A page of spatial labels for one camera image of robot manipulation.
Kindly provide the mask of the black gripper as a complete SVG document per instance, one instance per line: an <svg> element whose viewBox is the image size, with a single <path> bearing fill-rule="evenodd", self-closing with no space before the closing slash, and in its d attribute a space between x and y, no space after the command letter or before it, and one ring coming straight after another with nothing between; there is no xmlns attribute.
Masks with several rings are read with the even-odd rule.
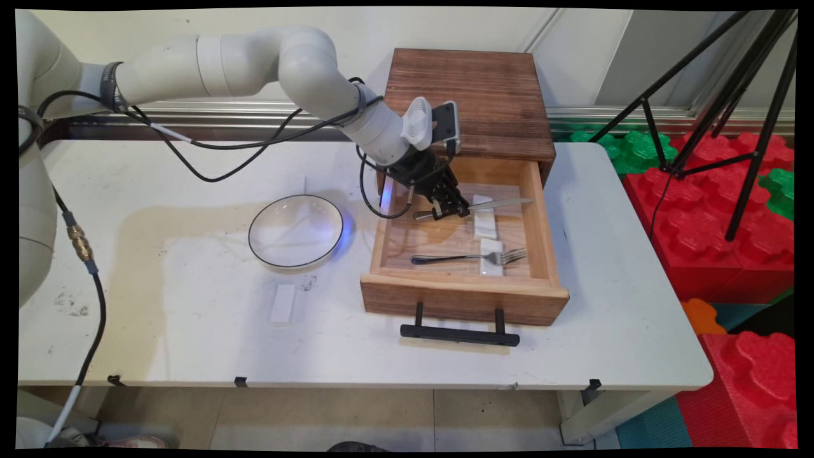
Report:
<svg viewBox="0 0 814 458"><path fill-rule="evenodd" d="M448 162L453 153L436 154L431 149L409 149L395 164L384 167L386 174L413 191L428 197L432 205L425 219L439 220L452 215L469 215L470 203L460 194L459 183Z"/></svg>

